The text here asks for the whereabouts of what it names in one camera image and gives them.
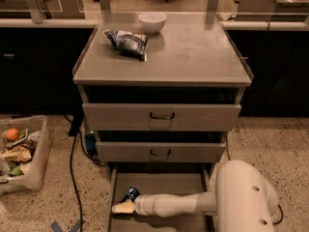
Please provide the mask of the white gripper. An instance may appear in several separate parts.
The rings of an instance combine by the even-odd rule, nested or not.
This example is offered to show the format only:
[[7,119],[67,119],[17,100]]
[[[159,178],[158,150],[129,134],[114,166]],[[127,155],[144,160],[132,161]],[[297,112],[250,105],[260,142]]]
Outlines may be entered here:
[[116,204],[112,207],[113,214],[132,214],[135,212],[141,216],[155,216],[155,200],[156,194],[139,195],[134,203],[130,200]]

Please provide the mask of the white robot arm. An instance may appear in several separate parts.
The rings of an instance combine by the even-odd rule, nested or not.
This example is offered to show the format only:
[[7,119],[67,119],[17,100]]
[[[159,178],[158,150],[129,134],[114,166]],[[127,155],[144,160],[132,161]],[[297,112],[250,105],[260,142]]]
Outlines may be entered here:
[[274,232],[277,193],[242,160],[219,167],[214,189],[200,164],[125,164],[112,180],[108,232]]

